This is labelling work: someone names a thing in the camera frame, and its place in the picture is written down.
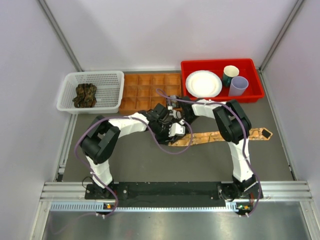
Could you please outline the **orange patterned tie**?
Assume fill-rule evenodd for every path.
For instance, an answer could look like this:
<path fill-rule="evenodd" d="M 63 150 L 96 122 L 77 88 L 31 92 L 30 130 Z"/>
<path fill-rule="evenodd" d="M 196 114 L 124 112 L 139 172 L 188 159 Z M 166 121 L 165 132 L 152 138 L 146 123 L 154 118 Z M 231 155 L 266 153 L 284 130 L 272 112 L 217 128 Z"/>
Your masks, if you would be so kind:
<path fill-rule="evenodd" d="M 269 131 L 265 127 L 260 128 L 252 128 L 249 131 L 249 140 L 250 141 L 268 141 L 273 136 L 273 133 Z M 169 143 L 168 146 L 170 147 L 187 147 L 190 143 L 191 146 L 193 145 L 200 145 L 206 143 L 213 143 L 213 142 L 224 142 L 225 140 L 221 136 L 219 131 L 212 131 L 212 132 L 199 132 L 194 133 L 192 136 L 190 133 L 186 134 L 181 139 Z"/>

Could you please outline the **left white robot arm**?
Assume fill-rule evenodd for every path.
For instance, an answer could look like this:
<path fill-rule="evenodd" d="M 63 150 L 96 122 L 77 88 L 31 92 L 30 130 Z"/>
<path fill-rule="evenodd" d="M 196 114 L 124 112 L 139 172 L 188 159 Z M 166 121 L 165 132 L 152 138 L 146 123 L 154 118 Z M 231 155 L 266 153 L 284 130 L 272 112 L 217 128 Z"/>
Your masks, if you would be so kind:
<path fill-rule="evenodd" d="M 109 158 L 119 138 L 149 131 L 154 134 L 158 144 L 173 143 L 186 134 L 185 122 L 178 116 L 176 111 L 158 103 L 147 111 L 140 110 L 127 118 L 109 119 L 91 129 L 80 143 L 93 172 L 90 193 L 105 199 L 113 194 Z"/>

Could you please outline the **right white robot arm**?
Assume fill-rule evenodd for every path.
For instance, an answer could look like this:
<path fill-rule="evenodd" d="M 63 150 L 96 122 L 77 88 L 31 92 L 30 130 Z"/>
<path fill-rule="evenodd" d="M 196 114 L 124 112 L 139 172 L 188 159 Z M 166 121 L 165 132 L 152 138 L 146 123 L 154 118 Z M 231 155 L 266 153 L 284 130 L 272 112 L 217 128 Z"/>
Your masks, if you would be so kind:
<path fill-rule="evenodd" d="M 235 99 L 227 102 L 191 100 L 187 96 L 178 101 L 187 123 L 192 123 L 197 117 L 214 119 L 220 135 L 228 143 L 233 164 L 232 192 L 224 187 L 221 190 L 222 196 L 232 200 L 245 198 L 252 192 L 252 188 L 259 187 L 260 179 L 252 168 L 249 154 L 249 131 L 252 124 L 239 102 Z"/>

